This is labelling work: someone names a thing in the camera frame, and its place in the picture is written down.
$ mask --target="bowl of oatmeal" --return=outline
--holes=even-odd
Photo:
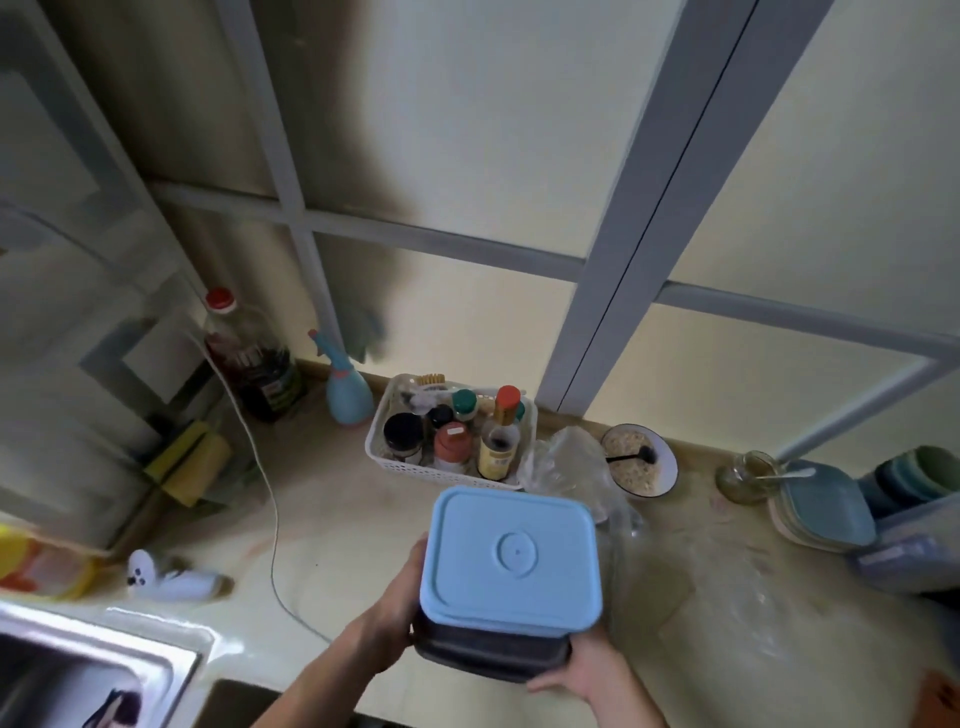
[[[613,482],[633,497],[662,496],[677,482],[677,457],[652,429],[641,425],[616,425],[600,439],[607,457],[633,455],[641,448],[652,449],[654,462],[639,457],[610,463]]]

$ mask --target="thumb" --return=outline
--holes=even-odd
[[[540,692],[547,688],[556,688],[564,686],[566,676],[566,667],[557,667],[546,671],[542,675],[537,675],[527,683],[527,690],[530,692]]]

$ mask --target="person's left hand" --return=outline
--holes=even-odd
[[[420,607],[426,537],[425,533],[420,536],[383,596],[358,620],[370,639],[371,659],[377,672],[393,665],[410,646],[410,624]]]

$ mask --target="white spoon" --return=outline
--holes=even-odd
[[[754,480],[783,480],[788,477],[810,477],[816,472],[816,468],[803,468],[798,471],[792,471],[791,473],[784,473],[783,475],[758,475]]]

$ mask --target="sink rim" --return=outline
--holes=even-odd
[[[140,683],[137,725],[143,728],[169,720],[201,658],[191,649],[11,602],[0,602],[0,634],[129,670]]]

